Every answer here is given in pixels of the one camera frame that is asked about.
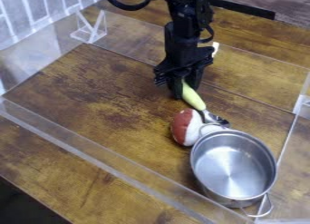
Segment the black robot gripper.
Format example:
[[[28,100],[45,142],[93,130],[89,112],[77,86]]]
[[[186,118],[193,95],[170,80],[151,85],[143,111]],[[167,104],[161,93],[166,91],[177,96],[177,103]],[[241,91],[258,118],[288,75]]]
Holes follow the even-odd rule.
[[[166,57],[154,69],[155,84],[169,83],[177,100],[183,95],[183,81],[198,90],[204,70],[214,62],[212,46],[200,47],[214,39],[214,10],[209,0],[165,0],[173,21],[165,26]]]

